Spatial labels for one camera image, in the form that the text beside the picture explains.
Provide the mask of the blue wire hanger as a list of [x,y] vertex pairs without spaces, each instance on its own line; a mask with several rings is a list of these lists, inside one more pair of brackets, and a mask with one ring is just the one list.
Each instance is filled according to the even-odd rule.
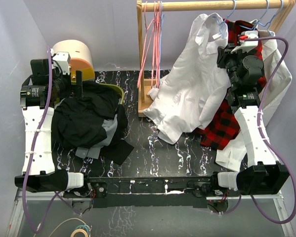
[[231,11],[231,13],[226,17],[224,18],[223,20],[219,20],[217,16],[214,16],[213,18],[216,20],[217,22],[217,25],[219,26],[219,32],[220,32],[220,35],[223,39],[226,38],[226,34],[224,33],[224,28],[227,28],[226,26],[226,21],[230,18],[230,16],[234,13],[234,11],[236,10],[236,6],[237,6],[237,2],[236,0],[233,0],[233,3],[234,3],[234,6],[233,6],[233,10]]

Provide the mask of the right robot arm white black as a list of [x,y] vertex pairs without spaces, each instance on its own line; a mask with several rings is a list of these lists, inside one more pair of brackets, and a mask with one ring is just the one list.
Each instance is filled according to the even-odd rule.
[[227,189],[242,195],[274,195],[289,177],[287,168],[266,145],[267,136],[261,113],[257,81],[263,76],[264,64],[254,55],[235,51],[234,45],[218,47],[217,66],[225,69],[231,86],[227,101],[238,122],[247,150],[248,167],[241,172],[219,172],[213,176],[210,191],[221,196]]

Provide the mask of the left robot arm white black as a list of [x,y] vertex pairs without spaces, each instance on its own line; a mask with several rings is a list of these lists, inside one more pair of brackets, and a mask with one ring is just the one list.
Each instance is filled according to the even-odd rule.
[[91,193],[92,185],[82,173],[55,169],[51,148],[51,123],[56,101],[82,96],[82,73],[71,82],[70,55],[57,52],[48,59],[30,61],[32,74],[20,90],[20,107],[25,121],[25,160],[15,186],[32,193],[73,190],[79,196]]

